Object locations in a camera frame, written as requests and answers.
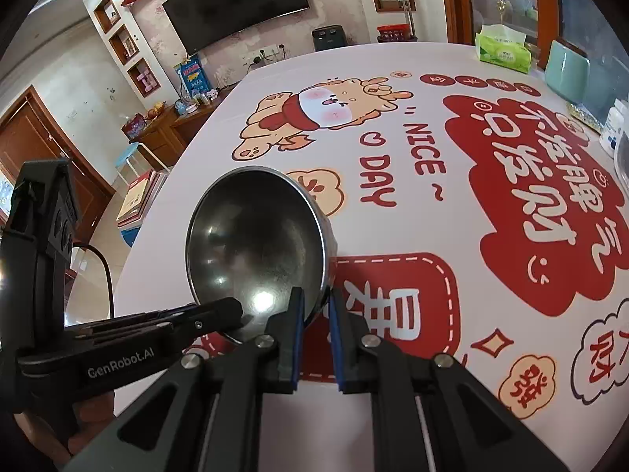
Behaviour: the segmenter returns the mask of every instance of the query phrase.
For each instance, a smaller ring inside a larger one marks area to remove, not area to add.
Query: stainless steel bowl
[[[243,167],[219,178],[194,210],[186,269],[197,303],[241,302],[243,327],[227,334],[240,343],[287,308],[293,286],[304,290],[309,323],[332,284],[336,252],[328,219],[300,184],[271,168]]]

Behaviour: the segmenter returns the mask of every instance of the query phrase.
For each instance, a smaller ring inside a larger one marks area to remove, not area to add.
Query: human hand
[[[14,418],[35,448],[48,456],[56,465],[65,465],[72,455],[81,452],[115,419],[114,392],[76,403],[74,409],[81,423],[81,429],[68,440],[68,449],[62,446],[50,426],[40,417],[32,413],[16,413]]]

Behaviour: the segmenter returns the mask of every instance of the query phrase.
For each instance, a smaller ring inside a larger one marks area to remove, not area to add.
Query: green tissue package
[[[531,52],[524,47],[526,34],[504,25],[483,26],[476,34],[476,55],[481,62],[527,73]]]

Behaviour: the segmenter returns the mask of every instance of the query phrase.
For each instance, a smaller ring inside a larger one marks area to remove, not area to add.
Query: flat screen tv
[[[251,25],[307,8],[307,0],[168,0],[164,3],[164,10],[189,55]]]

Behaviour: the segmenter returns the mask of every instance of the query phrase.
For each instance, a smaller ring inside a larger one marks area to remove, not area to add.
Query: screw
[[[437,367],[443,367],[445,369],[454,365],[454,359],[447,353],[439,353],[439,355],[434,358],[434,361]]]
[[[186,353],[181,357],[181,366],[184,369],[194,369],[200,365],[200,357],[196,353]]]
[[[380,346],[380,343],[383,340],[380,337],[375,336],[374,334],[367,334],[366,336],[362,336],[360,342],[365,348],[377,348]]]
[[[275,344],[275,339],[273,336],[268,336],[264,334],[263,336],[256,337],[256,346],[258,348],[270,348]]]

